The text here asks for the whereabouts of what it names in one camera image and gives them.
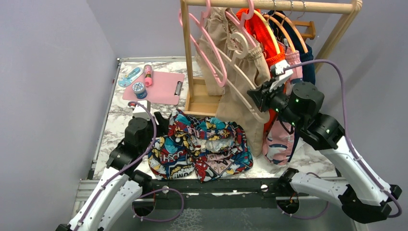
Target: colorful shorts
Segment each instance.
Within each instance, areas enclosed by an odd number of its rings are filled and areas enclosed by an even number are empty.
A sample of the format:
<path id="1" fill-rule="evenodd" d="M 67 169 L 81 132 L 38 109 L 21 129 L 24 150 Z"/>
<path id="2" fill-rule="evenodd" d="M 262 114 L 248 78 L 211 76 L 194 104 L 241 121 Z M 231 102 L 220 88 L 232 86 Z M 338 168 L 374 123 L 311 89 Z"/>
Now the colorful shorts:
<path id="1" fill-rule="evenodd" d="M 200 182 L 206 182 L 253 165 L 241 126 L 213 117 L 196 119 L 180 110 L 172 113 L 168 135 L 157 139 L 148 157 L 159 180 L 185 177 L 195 170 Z"/>

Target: beige pants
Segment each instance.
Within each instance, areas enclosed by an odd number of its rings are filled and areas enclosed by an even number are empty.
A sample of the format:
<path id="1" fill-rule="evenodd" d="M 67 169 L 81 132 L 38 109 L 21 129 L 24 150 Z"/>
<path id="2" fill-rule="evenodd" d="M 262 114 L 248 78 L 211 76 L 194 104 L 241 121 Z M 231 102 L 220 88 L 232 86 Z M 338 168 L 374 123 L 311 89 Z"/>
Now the beige pants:
<path id="1" fill-rule="evenodd" d="M 225 11 L 232 13 L 230 8 L 213 7 L 211 15 L 206 21 L 205 29 L 208 31 L 215 45 L 232 58 L 234 51 L 239 50 L 239 48 L 236 42 L 231 38 L 231 34 L 239 30 L 225 16 Z M 201 36 L 198 41 L 200 49 L 202 49 L 208 59 L 220 69 L 213 51 L 208 46 L 208 43 L 203 41 L 205 41 L 205 37 Z M 232 67 L 226 65 L 228 80 L 230 80 L 247 101 L 251 103 L 252 107 L 255 108 L 256 112 L 265 122 L 257 121 L 236 95 L 234 90 L 230 89 L 228 85 L 225 85 L 224 89 L 217 85 L 209 68 L 199 55 L 196 55 L 196 60 L 203 73 L 208 94 L 222 95 L 216 112 L 216 117 L 224 122 L 234 121 L 241 125 L 245 130 L 252 155 L 257 156 L 261 154 L 263 127 L 264 123 L 269 120 L 269 113 L 261 113 L 257 110 L 253 100 L 246 93 L 250 89 L 247 81 L 244 80 Z M 257 46 L 251 48 L 243 59 L 236 60 L 236 65 L 248 76 L 250 81 L 256 87 L 270 79 L 269 68 L 258 42 Z"/>

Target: pink hanger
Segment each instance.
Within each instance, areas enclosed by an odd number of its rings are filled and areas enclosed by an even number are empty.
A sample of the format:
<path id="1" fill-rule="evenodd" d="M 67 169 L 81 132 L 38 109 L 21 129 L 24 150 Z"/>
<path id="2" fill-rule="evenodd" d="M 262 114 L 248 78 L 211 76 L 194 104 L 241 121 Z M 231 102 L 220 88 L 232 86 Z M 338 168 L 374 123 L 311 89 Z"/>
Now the pink hanger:
<path id="1" fill-rule="evenodd" d="M 181 9 L 178 12 L 178 18 L 180 21 L 181 26 L 183 26 L 183 21 L 181 19 Z M 225 69 L 225 65 L 222 62 L 221 56 L 218 52 L 218 49 L 216 47 L 216 45 L 214 44 L 213 40 L 211 39 L 210 35 L 208 34 L 208 32 L 205 30 L 204 28 L 204 19 L 208 18 L 210 16 L 211 13 L 211 2 L 210 0 L 206 0 L 206 11 L 201 12 L 201 18 L 200 21 L 198 21 L 198 19 L 196 17 L 194 17 L 194 15 L 192 15 L 191 13 L 189 13 L 189 17 L 191 19 L 194 20 L 195 24 L 201 29 L 201 31 L 203 32 L 206 40 L 210 43 L 210 47 L 213 50 L 214 54 L 216 55 L 216 58 L 218 60 L 218 64 L 221 67 L 221 71 L 222 71 L 222 75 L 223 78 L 222 80 L 219 79 L 218 74 L 216 73 L 213 65 L 211 64 L 211 62 L 208 60 L 207 56 L 204 54 L 204 52 L 200 49 L 200 47 L 198 46 L 197 41 L 194 39 L 194 37 L 190 34 L 190 39 L 192 40 L 192 42 L 194 43 L 196 50 L 200 53 L 200 55 L 202 56 L 202 58 L 204 59 L 204 61 L 207 63 L 207 66 L 210 68 L 211 72 L 213 73 L 214 78 L 216 79 L 217 84 L 220 87 L 224 87 L 225 83 L 227 82 L 227 70 Z"/>
<path id="2" fill-rule="evenodd" d="M 248 6 L 249 6 L 249 14 L 243 13 L 241 17 L 241 21 L 238 21 L 235 15 L 232 15 L 231 13 L 227 11 L 225 11 L 225 15 L 227 16 L 227 18 L 229 18 L 232 21 L 232 23 L 234 23 L 238 27 L 241 33 L 245 36 L 246 40 L 249 42 L 249 45 L 251 47 L 256 47 L 254 38 L 248 34 L 248 31 L 246 31 L 244 27 L 245 20 L 251 19 L 255 11 L 253 0 L 248 0 Z"/>

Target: gray floor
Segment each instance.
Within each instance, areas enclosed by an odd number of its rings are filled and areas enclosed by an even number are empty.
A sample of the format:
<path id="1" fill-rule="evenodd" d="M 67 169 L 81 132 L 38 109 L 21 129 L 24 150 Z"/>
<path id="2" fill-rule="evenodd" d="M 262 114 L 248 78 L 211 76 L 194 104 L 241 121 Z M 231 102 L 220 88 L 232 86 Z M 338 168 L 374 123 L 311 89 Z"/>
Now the gray floor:
<path id="1" fill-rule="evenodd" d="M 322 200 L 302 200 L 297 215 L 318 214 L 324 207 Z M 176 210 L 157 210 L 149 217 L 164 219 L 174 216 Z M 278 209 L 186 209 L 181 217 L 166 223 L 140 222 L 126 210 L 111 231 L 356 231 L 354 222 L 340 208 L 331 205 L 328 212 L 314 220 L 298 220 Z"/>

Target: pink clipboard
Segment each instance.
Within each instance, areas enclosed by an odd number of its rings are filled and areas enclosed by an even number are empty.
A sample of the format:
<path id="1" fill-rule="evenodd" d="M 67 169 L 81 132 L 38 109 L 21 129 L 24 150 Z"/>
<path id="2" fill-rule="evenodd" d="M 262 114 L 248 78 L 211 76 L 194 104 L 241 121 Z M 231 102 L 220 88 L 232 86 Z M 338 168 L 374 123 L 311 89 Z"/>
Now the pink clipboard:
<path id="1" fill-rule="evenodd" d="M 147 96 L 141 100 L 147 100 L 151 103 L 177 105 L 180 99 L 184 74 L 153 71 L 152 79 L 153 85 L 146 87 Z M 125 88 L 122 99 L 130 101 L 140 100 L 136 98 L 132 89 L 133 84 L 136 82 L 144 83 L 144 74 Z"/>

